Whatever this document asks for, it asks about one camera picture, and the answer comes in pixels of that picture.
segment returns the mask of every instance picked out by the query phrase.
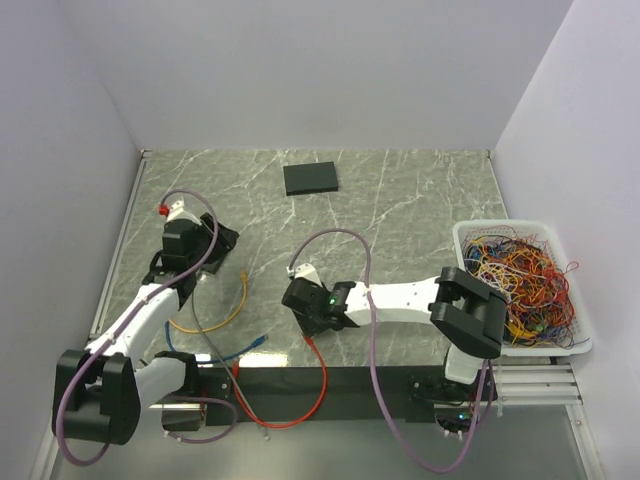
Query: floor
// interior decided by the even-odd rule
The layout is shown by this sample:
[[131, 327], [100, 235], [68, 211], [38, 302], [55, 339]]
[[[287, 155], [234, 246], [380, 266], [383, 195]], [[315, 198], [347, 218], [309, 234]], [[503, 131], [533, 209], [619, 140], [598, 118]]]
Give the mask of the floor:
[[[340, 190], [287, 197], [282, 167], [333, 161]], [[249, 276], [242, 313], [211, 338], [225, 353], [262, 334], [268, 340], [242, 359], [242, 366], [307, 366], [317, 360], [300, 336], [292, 313], [280, 303], [289, 283], [285, 273], [294, 250], [312, 233], [343, 226], [362, 233], [373, 251], [372, 281], [396, 283], [438, 275], [456, 265], [452, 227], [460, 220], [505, 218], [504, 205], [485, 151], [427, 150], [182, 150], [153, 152], [144, 173], [113, 279], [112, 295], [98, 330], [126, 308], [160, 248], [160, 197], [174, 187], [202, 193], [219, 220], [238, 231], [235, 250], [215, 276], [201, 278], [196, 310], [205, 326], [232, 312], [241, 298], [240, 271]], [[187, 199], [190, 208], [203, 209]], [[350, 238], [318, 239], [300, 261], [311, 262], [328, 285], [358, 280], [364, 253]], [[175, 318], [194, 328], [190, 309]], [[178, 350], [206, 352], [198, 335], [173, 330]], [[381, 365], [441, 364], [448, 341], [434, 327], [383, 324], [377, 333]], [[365, 329], [326, 332], [316, 343], [328, 365], [364, 365]], [[166, 350], [159, 332], [147, 351]]]
[[[339, 192], [285, 196], [284, 165], [323, 161], [336, 163]], [[241, 297], [240, 271], [248, 272], [249, 296], [242, 313], [211, 334], [230, 353], [268, 333], [267, 342], [242, 357], [245, 367], [316, 365], [293, 315], [280, 300], [289, 282], [285, 267], [290, 255], [317, 230], [344, 226], [359, 231], [373, 246], [372, 280], [408, 282], [437, 275], [443, 266], [456, 264], [452, 237], [456, 222], [506, 218], [489, 159], [481, 151], [153, 152], [143, 162], [109, 285], [111, 293], [96, 332], [106, 329], [135, 295], [160, 247], [163, 222], [157, 214], [158, 200], [174, 187], [205, 195], [220, 221], [240, 232], [222, 269], [215, 276], [201, 278], [195, 298], [205, 324], [219, 323]], [[190, 207], [203, 211], [196, 202], [190, 202]], [[338, 235], [314, 242], [301, 260], [313, 263], [330, 285], [357, 280], [363, 273], [359, 244]], [[188, 308], [175, 320], [194, 326]], [[208, 353], [200, 336], [175, 330], [172, 335], [178, 349]], [[367, 340], [367, 329], [349, 329], [319, 335], [316, 344], [329, 365], [364, 365]], [[433, 327], [386, 324], [378, 329], [381, 365], [441, 364], [447, 347], [446, 339]], [[146, 352], [147, 359], [161, 350], [166, 350], [163, 332]], [[450, 478], [586, 478], [563, 406], [505, 407], [503, 419], [497, 419], [494, 412]], [[210, 436], [216, 428], [194, 435]], [[449, 464], [460, 452], [459, 441], [443, 439], [434, 425], [399, 422], [399, 428], [430, 463]], [[436, 477], [407, 458], [383, 420], [310, 421], [290, 431], [274, 431], [269, 442], [255, 425], [241, 424], [224, 441], [191, 447], [176, 445], [161, 433], [159, 412], [147, 410], [129, 445], [111, 448], [89, 470], [61, 462], [55, 478], [71, 480], [87, 474], [96, 480]], [[73, 442], [72, 449], [89, 456], [96, 446]]]

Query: white panel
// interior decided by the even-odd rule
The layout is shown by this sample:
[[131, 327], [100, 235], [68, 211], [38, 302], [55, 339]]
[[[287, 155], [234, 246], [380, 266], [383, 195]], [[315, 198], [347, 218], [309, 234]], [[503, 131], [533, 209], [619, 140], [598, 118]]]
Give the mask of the white panel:
[[60, 0], [148, 148], [493, 148], [571, 0]]
[[509, 215], [550, 224], [580, 262], [595, 338], [571, 362], [612, 479], [640, 468], [639, 26], [637, 0], [576, 0], [495, 159]]
[[55, 2], [0, 2], [0, 65], [0, 465], [24, 479], [56, 360], [86, 343], [139, 153]]

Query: marble surface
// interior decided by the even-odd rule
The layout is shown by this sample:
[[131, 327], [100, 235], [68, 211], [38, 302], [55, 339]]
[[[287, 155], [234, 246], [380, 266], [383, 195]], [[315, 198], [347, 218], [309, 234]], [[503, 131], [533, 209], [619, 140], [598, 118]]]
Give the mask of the marble surface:
[[[286, 197], [282, 167], [334, 161], [340, 191]], [[156, 151], [146, 160], [130, 217], [121, 261], [114, 276], [101, 330], [126, 308], [160, 248], [162, 219], [157, 202], [173, 187], [206, 196], [219, 220], [238, 231], [235, 250], [215, 276], [203, 276], [195, 292], [205, 326], [222, 321], [238, 304], [240, 271], [249, 275], [242, 313], [211, 334], [226, 354], [267, 333], [261, 347], [245, 355], [243, 366], [316, 365], [293, 314], [280, 304], [291, 254], [310, 234], [328, 227], [362, 233], [373, 249], [372, 282], [411, 282], [455, 265], [452, 227], [460, 220], [506, 218], [485, 151], [424, 150], [205, 150]], [[198, 214], [203, 209], [188, 199]], [[300, 258], [322, 280], [358, 280], [364, 266], [360, 245], [340, 234], [313, 242]], [[194, 328], [190, 308], [176, 316]], [[172, 330], [179, 350], [208, 353], [198, 335]], [[368, 328], [326, 332], [316, 344], [328, 365], [365, 365]], [[383, 324], [377, 332], [380, 365], [440, 364], [448, 341], [431, 326]], [[159, 332], [147, 359], [166, 350]]]

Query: colorful wires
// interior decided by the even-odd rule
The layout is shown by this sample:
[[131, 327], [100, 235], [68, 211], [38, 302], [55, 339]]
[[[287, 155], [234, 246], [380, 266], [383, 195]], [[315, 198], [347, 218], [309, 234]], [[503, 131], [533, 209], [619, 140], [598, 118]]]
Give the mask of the colorful wires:
[[463, 243], [466, 270], [507, 296], [505, 341], [523, 347], [575, 345], [571, 323], [575, 312], [565, 275], [556, 267], [547, 242], [535, 235], [467, 236]]

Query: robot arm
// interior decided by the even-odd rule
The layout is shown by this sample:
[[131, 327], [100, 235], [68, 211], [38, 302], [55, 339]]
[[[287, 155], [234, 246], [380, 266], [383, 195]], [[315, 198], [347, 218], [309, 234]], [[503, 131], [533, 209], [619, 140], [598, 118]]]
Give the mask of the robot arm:
[[[142, 409], [173, 392], [199, 392], [198, 366], [193, 354], [161, 352], [149, 366], [135, 369], [158, 330], [192, 294], [197, 272], [149, 299], [151, 292], [169, 279], [192, 269], [208, 251], [212, 241], [212, 217], [209, 214], [196, 217], [184, 208], [182, 199], [161, 213], [167, 217], [162, 250], [154, 255], [133, 302], [106, 332], [84, 350], [67, 350], [58, 360], [53, 400], [54, 433], [61, 399], [71, 379], [92, 354], [112, 340], [115, 342], [91, 364], [73, 389], [63, 414], [65, 438], [123, 445], [133, 435]], [[237, 237], [236, 232], [218, 224], [215, 247], [201, 268], [215, 273], [235, 246]], [[116, 337], [115, 332], [140, 302], [144, 306]]]
[[[439, 277], [414, 283], [372, 285], [371, 295], [378, 322], [434, 325], [452, 342], [444, 366], [447, 380], [470, 385], [484, 360], [500, 356], [506, 298], [458, 268], [443, 268]], [[464, 300], [461, 308], [454, 305], [459, 300]], [[362, 282], [339, 282], [329, 291], [309, 264], [293, 272], [282, 303], [307, 336], [371, 323]]]

